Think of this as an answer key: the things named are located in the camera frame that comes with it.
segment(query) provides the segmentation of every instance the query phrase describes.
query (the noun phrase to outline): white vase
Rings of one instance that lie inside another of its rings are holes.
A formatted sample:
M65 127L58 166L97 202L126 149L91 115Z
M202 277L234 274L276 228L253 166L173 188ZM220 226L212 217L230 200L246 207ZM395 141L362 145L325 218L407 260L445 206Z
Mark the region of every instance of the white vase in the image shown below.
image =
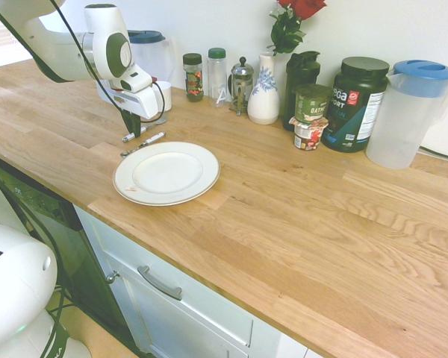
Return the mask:
M276 57L270 51L259 54L259 78L247 104L249 119L259 125L270 125L279 117L280 100L274 80Z

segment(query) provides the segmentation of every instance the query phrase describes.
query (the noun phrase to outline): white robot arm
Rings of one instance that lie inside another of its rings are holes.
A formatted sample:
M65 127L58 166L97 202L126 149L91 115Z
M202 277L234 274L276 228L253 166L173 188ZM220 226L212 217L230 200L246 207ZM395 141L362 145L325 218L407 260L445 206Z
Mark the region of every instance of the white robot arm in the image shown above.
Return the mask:
M57 7L64 2L55 0ZM90 80L95 72L102 84L100 97L115 104L128 131L140 136L140 117L152 118L158 105L152 77L134 64L119 9L113 4L85 7L88 32L75 34L82 51L71 34L49 31L40 21L55 10L51 0L0 0L0 20L47 77L55 82Z

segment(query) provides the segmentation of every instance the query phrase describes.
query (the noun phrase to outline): dishwasher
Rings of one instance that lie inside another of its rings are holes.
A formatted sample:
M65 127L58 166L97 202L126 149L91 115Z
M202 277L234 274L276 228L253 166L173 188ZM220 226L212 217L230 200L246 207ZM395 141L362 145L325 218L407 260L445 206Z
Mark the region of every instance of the dishwasher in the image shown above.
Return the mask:
M63 268L57 284L66 288L74 305L134 351L134 340L72 203L1 159L0 190L28 233L60 255Z

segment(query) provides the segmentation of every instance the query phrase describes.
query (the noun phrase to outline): french press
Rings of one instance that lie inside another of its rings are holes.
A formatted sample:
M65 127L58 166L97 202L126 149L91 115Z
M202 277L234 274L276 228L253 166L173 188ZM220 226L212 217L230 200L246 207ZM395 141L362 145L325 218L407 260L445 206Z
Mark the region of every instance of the french press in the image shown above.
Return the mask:
M253 88L252 75L254 74L252 66L246 64L245 57L241 57L239 62L232 67L228 81L229 91L232 96L231 109L238 116L241 113L247 113L247 103Z

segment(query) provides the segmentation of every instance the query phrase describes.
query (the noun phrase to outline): red rose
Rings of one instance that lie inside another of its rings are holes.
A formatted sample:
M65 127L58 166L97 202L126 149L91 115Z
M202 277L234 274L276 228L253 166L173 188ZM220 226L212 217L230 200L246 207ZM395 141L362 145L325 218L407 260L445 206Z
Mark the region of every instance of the red rose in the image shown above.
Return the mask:
M327 6L324 0L279 0L282 7L290 4L296 15L302 20L313 16L322 7Z

